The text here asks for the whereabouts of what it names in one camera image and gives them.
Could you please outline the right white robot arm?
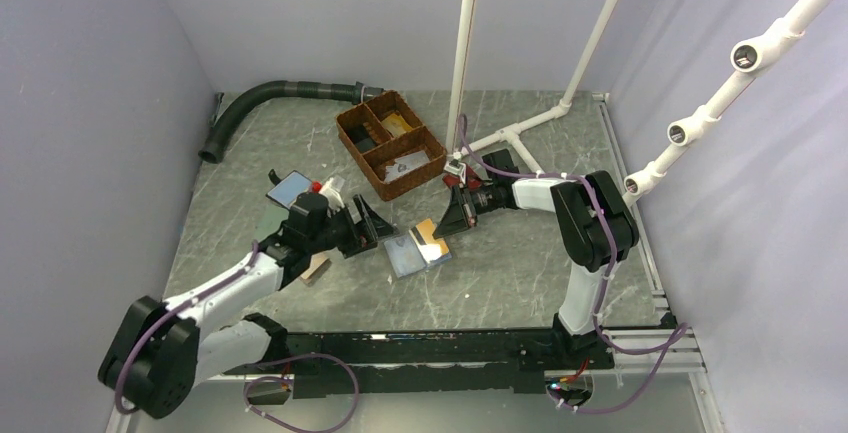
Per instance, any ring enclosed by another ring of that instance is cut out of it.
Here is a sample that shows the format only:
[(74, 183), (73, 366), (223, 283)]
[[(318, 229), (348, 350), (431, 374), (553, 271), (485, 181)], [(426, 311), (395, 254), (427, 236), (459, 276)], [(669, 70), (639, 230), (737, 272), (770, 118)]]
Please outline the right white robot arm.
[(551, 354), (560, 366), (574, 368), (589, 355), (584, 335), (600, 323), (603, 286), (639, 242), (634, 217), (607, 171), (523, 174), (506, 149), (483, 156), (480, 165), (488, 174), (485, 180), (474, 180), (472, 169), (457, 158), (445, 163), (451, 196), (433, 236), (467, 231), (477, 226), (480, 215), (498, 209), (553, 213), (571, 271), (557, 312), (565, 332), (552, 339)]

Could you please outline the grey leather card holder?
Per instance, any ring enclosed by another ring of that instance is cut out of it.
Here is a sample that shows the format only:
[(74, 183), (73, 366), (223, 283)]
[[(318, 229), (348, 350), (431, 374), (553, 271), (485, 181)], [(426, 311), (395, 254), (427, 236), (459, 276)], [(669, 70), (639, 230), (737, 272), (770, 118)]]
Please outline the grey leather card holder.
[(449, 249), (450, 257), (448, 259), (433, 264), (426, 263), (414, 244), (414, 240), (410, 234), (411, 229), (402, 234), (390, 237), (383, 242), (393, 269), (393, 276), (397, 279), (404, 279), (416, 273), (434, 268), (449, 261), (453, 257)]

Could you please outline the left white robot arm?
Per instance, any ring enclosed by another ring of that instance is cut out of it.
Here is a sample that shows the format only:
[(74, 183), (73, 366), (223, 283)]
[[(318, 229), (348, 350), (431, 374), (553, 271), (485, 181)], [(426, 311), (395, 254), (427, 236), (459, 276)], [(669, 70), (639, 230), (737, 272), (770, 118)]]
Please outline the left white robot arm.
[(397, 234), (361, 196), (353, 203), (357, 218), (347, 206), (332, 209), (323, 194), (301, 193), (279, 227), (233, 267), (183, 294), (134, 301), (97, 373), (116, 410), (161, 419), (213, 376), (244, 365), (279, 370), (291, 354), (287, 329), (263, 314), (232, 319), (297, 280), (314, 255), (336, 249), (350, 258)]

